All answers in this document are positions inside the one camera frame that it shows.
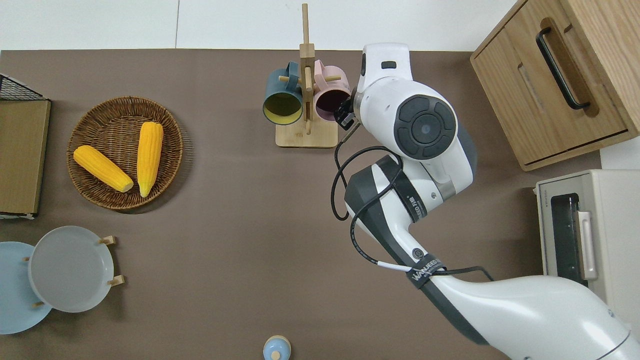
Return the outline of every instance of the oven door handle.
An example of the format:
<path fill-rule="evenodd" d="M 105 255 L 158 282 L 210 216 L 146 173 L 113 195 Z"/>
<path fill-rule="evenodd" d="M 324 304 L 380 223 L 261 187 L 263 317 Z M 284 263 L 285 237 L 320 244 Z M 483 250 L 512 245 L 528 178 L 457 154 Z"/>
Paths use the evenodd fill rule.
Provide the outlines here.
<path fill-rule="evenodd" d="M 584 280 L 597 279 L 598 272 L 596 271 L 596 261 L 593 253 L 593 233 L 591 232 L 591 213 L 588 211 L 574 211 L 573 220 L 577 225 L 580 275 Z"/>

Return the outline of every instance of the oven window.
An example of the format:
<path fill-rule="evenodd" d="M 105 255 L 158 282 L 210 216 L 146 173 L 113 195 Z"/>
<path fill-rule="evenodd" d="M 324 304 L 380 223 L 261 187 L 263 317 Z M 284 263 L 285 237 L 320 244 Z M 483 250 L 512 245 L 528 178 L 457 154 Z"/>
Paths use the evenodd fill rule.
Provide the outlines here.
<path fill-rule="evenodd" d="M 551 198 L 551 217 L 554 225 L 558 276 L 587 286 L 587 281 L 580 276 L 578 231 L 577 224 L 573 221 L 573 213 L 580 209 L 579 204 L 576 193 L 554 196 Z"/>

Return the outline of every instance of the brown table surface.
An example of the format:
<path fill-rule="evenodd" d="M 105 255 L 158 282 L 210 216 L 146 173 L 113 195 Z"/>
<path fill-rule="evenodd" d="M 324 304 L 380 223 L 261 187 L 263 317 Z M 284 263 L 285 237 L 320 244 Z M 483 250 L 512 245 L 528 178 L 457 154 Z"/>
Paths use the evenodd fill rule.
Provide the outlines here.
<path fill-rule="evenodd" d="M 317 51 L 355 86 L 358 51 Z M 3 51 L 0 71 L 53 100 L 40 215 L 0 220 L 0 241 L 35 245 L 63 225 L 115 235 L 127 283 L 78 314 L 52 310 L 0 336 L 0 359 L 262 359 L 271 335 L 294 359 L 502 359 L 467 340 L 404 274 L 373 266 L 334 219 L 332 149 L 283 149 L 261 112 L 264 83 L 297 51 Z M 472 70 L 470 53 L 412 53 L 413 76 L 454 106 L 478 153 L 474 184 L 412 226 L 449 268 L 483 265 L 496 279 L 541 274 L 536 181 L 599 168 L 597 152 L 523 172 Z M 166 106 L 185 157 L 168 191 L 118 213 L 76 191 L 65 149 L 76 122 L 107 99 Z M 377 145 L 363 129 L 342 159 Z M 352 174 L 382 157 L 363 156 Z M 340 212 L 344 203 L 337 198 Z M 388 259 L 361 231 L 363 248 Z M 481 274 L 460 276 L 484 281 Z"/>

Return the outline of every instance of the black cable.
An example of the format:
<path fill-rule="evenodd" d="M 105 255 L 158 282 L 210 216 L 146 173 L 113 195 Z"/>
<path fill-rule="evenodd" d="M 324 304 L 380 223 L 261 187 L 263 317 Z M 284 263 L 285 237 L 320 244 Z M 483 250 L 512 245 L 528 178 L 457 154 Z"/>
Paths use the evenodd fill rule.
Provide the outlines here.
<path fill-rule="evenodd" d="M 335 147 L 335 151 L 333 152 L 333 160 L 335 161 L 335 166 L 338 168 L 338 172 L 340 174 L 340 178 L 342 179 L 342 184 L 344 184 L 344 188 L 347 188 L 347 180 L 344 178 L 344 174 L 340 172 L 340 161 L 338 160 L 338 152 L 340 151 L 340 147 L 344 144 L 344 141 L 340 141 L 338 145 Z M 338 214 L 338 211 L 335 208 L 335 185 L 331 187 L 331 210 L 333 211 L 333 215 L 336 219 L 340 221 L 345 221 L 349 218 L 349 212 L 347 212 L 343 217 Z"/>
<path fill-rule="evenodd" d="M 341 220 L 341 217 L 337 214 L 337 211 L 335 210 L 335 188 L 338 184 L 338 179 L 340 179 L 340 177 L 342 176 L 342 178 L 344 179 L 344 169 L 349 165 L 349 163 L 351 163 L 353 160 L 355 160 L 355 158 L 357 158 L 358 156 L 369 152 L 369 151 L 376 151 L 376 150 L 382 150 L 382 151 L 387 151 L 388 153 L 390 153 L 391 155 L 396 157 L 396 160 L 398 162 L 398 169 L 396 171 L 396 173 L 394 174 L 394 176 L 392 177 L 392 179 L 389 181 L 389 185 L 387 185 L 387 187 L 384 188 L 384 190 L 382 190 L 380 193 L 376 194 L 376 196 L 374 196 L 373 198 L 369 199 L 369 201 L 364 204 L 364 206 L 362 206 L 353 216 L 353 219 L 351 220 L 351 229 L 350 229 L 350 235 L 351 235 L 351 243 L 353 244 L 353 247 L 356 249 L 356 251 L 366 260 L 368 260 L 371 263 L 374 264 L 378 264 L 378 260 L 372 258 L 370 255 L 368 255 L 364 250 L 362 250 L 362 248 L 359 246 L 358 242 L 356 241 L 356 236 L 355 236 L 355 226 L 356 226 L 356 222 L 358 221 L 358 219 L 360 218 L 360 215 L 366 211 L 368 208 L 370 208 L 373 204 L 375 204 L 376 201 L 380 200 L 381 197 L 383 197 L 389 190 L 393 189 L 394 187 L 394 183 L 397 179 L 397 177 L 400 175 L 400 173 L 402 172 L 402 167 L 403 167 L 403 161 L 402 158 L 400 156 L 398 156 L 396 153 L 392 152 L 391 150 L 389 150 L 388 148 L 384 147 L 384 146 L 372 146 L 372 147 L 368 147 L 365 149 L 362 149 L 358 152 L 356 152 L 354 155 L 351 155 L 351 157 L 349 157 L 344 164 L 342 164 L 339 168 L 338 168 L 338 172 L 336 173 L 335 177 L 333 178 L 333 184 L 331 186 L 331 204 L 332 204 L 332 210 L 333 210 L 333 214 L 336 215 L 336 217 Z M 339 165 L 339 162 L 337 161 L 337 151 L 336 153 L 336 165 Z"/>
<path fill-rule="evenodd" d="M 465 274 L 467 272 L 473 272 L 473 271 L 482 271 L 484 273 L 484 276 L 486 276 L 486 278 L 489 279 L 489 281 L 494 281 L 493 277 L 489 274 L 489 272 L 486 271 L 481 266 L 471 266 L 470 268 L 453 269 L 453 270 L 439 270 L 434 272 L 432 276 Z"/>

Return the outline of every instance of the wire basket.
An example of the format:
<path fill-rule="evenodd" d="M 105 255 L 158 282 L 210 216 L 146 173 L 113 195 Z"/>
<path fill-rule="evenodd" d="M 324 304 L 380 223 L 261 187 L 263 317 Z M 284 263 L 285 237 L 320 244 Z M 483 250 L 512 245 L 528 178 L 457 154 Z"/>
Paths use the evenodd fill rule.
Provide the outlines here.
<path fill-rule="evenodd" d="M 15 79 L 0 74 L 0 100 L 48 100 Z"/>
<path fill-rule="evenodd" d="M 156 183 L 147 197 L 137 182 L 138 140 L 146 121 L 163 126 L 163 143 Z M 91 145 L 118 165 L 134 181 L 121 193 L 91 175 L 74 160 L 80 145 Z M 74 186 L 90 202 L 112 210 L 134 209 L 160 196 L 173 181 L 182 161 L 182 133 L 173 115 L 155 101 L 117 97 L 89 110 L 76 125 L 67 146 L 67 168 Z"/>

